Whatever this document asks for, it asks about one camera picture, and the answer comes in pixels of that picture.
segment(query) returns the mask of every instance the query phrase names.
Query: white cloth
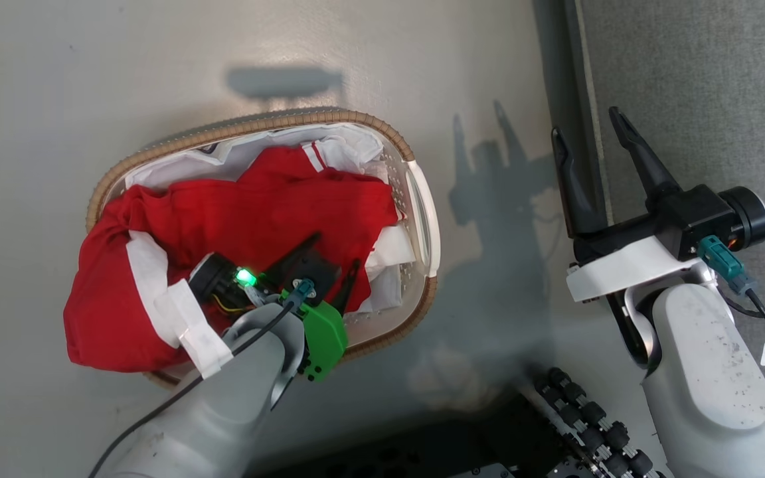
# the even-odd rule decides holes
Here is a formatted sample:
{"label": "white cloth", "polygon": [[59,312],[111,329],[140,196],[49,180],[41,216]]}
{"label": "white cloth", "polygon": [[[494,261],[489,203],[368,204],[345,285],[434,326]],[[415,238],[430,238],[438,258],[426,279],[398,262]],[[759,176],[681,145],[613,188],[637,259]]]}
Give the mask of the white cloth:
{"label": "white cloth", "polygon": [[[376,134],[355,124],[334,123],[291,127],[227,139],[218,143],[214,151],[210,153],[200,149],[189,149],[162,157],[126,173],[124,184],[126,189],[133,185],[143,185],[143,187],[160,191],[173,183],[189,181],[189,179],[236,181],[266,148],[297,146],[327,138],[338,138],[352,151],[352,153],[344,152],[333,157],[332,167],[335,169],[361,173],[358,169],[359,164],[377,159],[383,153],[383,143]],[[344,157],[355,161],[356,167],[351,166],[348,161],[343,161]]]}
{"label": "white cloth", "polygon": [[356,312],[376,312],[400,307],[403,296],[400,290],[400,267],[389,266],[380,270],[371,281],[371,295],[362,301]]}
{"label": "white cloth", "polygon": [[382,228],[377,242],[374,243],[373,251],[365,261],[365,271],[368,273],[368,279],[372,281],[386,267],[414,261],[415,253],[412,251],[409,233],[403,224],[397,224],[397,226]]}
{"label": "white cloth", "polygon": [[137,294],[155,333],[167,345],[182,345],[203,378],[217,373],[232,351],[212,329],[188,282],[167,287],[167,253],[152,236],[130,230],[126,244]]}
{"label": "white cloth", "polygon": [[[362,164],[373,160],[371,155],[361,154],[353,149],[341,136],[327,136],[324,139],[303,143],[303,150],[309,155],[312,164],[320,159],[324,163],[323,166],[354,175],[361,175]],[[321,171],[323,166],[315,167],[315,169]]]}

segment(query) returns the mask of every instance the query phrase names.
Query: green led light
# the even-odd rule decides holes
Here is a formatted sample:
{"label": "green led light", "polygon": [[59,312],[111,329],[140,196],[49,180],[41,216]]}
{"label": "green led light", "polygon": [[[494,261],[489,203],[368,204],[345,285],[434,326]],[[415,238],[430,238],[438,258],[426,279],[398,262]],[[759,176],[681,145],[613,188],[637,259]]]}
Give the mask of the green led light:
{"label": "green led light", "polygon": [[234,279],[240,285],[243,285],[243,287],[248,287],[249,285],[256,285],[256,276],[253,276],[252,273],[246,269],[238,269],[238,273],[234,275]]}

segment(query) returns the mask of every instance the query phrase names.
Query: teal connector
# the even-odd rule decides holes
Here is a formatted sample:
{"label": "teal connector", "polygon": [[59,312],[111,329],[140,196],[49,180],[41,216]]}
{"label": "teal connector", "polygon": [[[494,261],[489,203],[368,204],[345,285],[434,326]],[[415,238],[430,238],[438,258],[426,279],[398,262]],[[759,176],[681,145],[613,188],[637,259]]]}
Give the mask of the teal connector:
{"label": "teal connector", "polygon": [[728,287],[740,296],[746,295],[749,289],[757,288],[757,282],[746,274],[746,267],[743,266],[737,256],[725,247],[719,237],[707,236],[698,245],[698,255],[710,269],[716,270],[717,274],[722,276]]}
{"label": "teal connector", "polygon": [[719,241],[719,237],[707,236],[699,241],[698,254],[705,264],[716,270],[726,281],[732,281],[746,272],[743,263]]}

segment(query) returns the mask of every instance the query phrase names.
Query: green 3d-printed part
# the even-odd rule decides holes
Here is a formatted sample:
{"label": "green 3d-printed part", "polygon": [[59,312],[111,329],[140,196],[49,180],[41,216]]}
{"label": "green 3d-printed part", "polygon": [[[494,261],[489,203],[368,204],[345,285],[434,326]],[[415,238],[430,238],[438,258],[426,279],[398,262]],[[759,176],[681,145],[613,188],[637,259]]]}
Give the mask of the green 3d-printed part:
{"label": "green 3d-printed part", "polygon": [[[282,299],[286,297],[288,290],[283,290]],[[304,373],[309,380],[320,381],[327,378],[347,350],[344,320],[335,307],[327,302],[321,302],[316,307],[303,303],[299,315],[303,319],[306,343],[309,345],[307,359],[310,363],[304,367]]]}

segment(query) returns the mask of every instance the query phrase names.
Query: gray robot arm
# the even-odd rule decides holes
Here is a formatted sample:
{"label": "gray robot arm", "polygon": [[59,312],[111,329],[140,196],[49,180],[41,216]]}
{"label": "gray robot arm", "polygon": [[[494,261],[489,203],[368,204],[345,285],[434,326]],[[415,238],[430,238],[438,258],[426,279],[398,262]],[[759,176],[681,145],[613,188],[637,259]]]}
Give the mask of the gray robot arm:
{"label": "gray robot arm", "polygon": [[[273,319],[282,306],[269,303],[232,327],[234,349]],[[140,430],[110,476],[219,478],[242,476],[271,408],[303,359],[303,323],[286,315],[243,354]],[[198,376],[191,372],[174,393]]]}
{"label": "gray robot arm", "polygon": [[[597,221],[555,128],[556,173],[578,261],[568,289],[576,301],[610,303],[629,352],[649,371],[643,389],[677,478],[765,477],[765,380],[708,266],[741,293],[753,287],[731,252],[765,240],[765,205],[744,187],[684,191],[619,109],[610,108],[610,120],[649,212],[610,227]],[[699,257],[711,242],[724,263]]]}
{"label": "gray robot arm", "polygon": [[765,379],[722,297],[698,284],[653,303],[661,356],[643,381],[677,477],[765,477]]}

